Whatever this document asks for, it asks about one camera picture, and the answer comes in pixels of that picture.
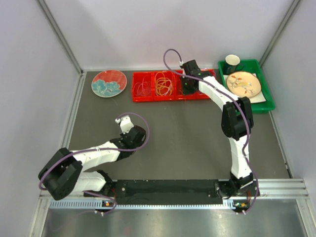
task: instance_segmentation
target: beige plate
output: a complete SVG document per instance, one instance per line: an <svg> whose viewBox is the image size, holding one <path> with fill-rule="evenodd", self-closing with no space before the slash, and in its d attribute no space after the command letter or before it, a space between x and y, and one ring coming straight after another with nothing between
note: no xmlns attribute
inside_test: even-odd
<svg viewBox="0 0 316 237"><path fill-rule="evenodd" d="M228 89L239 97L254 97L261 91L259 80L248 72L235 72L226 80Z"/></svg>

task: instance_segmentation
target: gray table surface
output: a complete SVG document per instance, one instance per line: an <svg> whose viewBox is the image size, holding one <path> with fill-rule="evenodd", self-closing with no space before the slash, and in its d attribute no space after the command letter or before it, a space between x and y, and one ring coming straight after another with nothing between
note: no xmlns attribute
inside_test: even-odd
<svg viewBox="0 0 316 237"><path fill-rule="evenodd" d="M211 100L134 103L132 71L127 87L113 98L91 90L98 72L88 72L70 141L71 150L101 145L119 137L115 118L124 112L143 116L150 126L146 147L129 158L96 169L112 179L224 179L232 166L230 144L221 130L221 110ZM134 124L142 121L131 117ZM258 178L289 178L269 114L254 114L250 162Z"/></svg>

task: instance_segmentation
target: green tray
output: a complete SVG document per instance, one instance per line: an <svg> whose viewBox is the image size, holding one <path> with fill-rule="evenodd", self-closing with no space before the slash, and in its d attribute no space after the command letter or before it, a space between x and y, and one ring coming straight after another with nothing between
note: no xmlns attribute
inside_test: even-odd
<svg viewBox="0 0 316 237"><path fill-rule="evenodd" d="M266 102L251 104L252 112L256 114L261 114L261 113L267 113L271 110L274 110L276 106L269 92L268 85L266 83L265 77L263 76L263 73L261 71L258 61L255 59L249 59L249 60L241 60L241 63L245 65L243 68L243 71L256 74L261 84L261 90L262 90L263 96L267 100ZM223 75L224 64L225 64L225 61L219 61L218 67L219 67L219 72L220 72L221 79L223 82L223 86L227 88L224 75Z"/></svg>

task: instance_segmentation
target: red tray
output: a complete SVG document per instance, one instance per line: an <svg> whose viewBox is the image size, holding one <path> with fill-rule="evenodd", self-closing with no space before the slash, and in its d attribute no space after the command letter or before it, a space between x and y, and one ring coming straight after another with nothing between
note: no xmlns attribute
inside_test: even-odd
<svg viewBox="0 0 316 237"><path fill-rule="evenodd" d="M209 71L214 76L213 69L202 69ZM155 75L163 72L166 78L172 81L172 93L170 95L156 95ZM171 71L150 71L133 73L132 79L132 99L133 102L150 102L150 101L169 101L169 100L205 100L209 97L199 91L192 95L183 95L180 76Z"/></svg>

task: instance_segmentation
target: decorated plate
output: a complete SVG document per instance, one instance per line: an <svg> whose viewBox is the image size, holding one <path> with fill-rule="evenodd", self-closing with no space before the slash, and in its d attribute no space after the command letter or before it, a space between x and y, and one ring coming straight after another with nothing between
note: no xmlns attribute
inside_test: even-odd
<svg viewBox="0 0 316 237"><path fill-rule="evenodd" d="M120 94L127 85L126 76L116 70L107 70L99 73L92 80L91 88L94 94L109 98Z"/></svg>
<svg viewBox="0 0 316 237"><path fill-rule="evenodd" d="M235 95L239 97L254 97L261 91L259 80L248 72L235 72L228 76L227 87Z"/></svg>

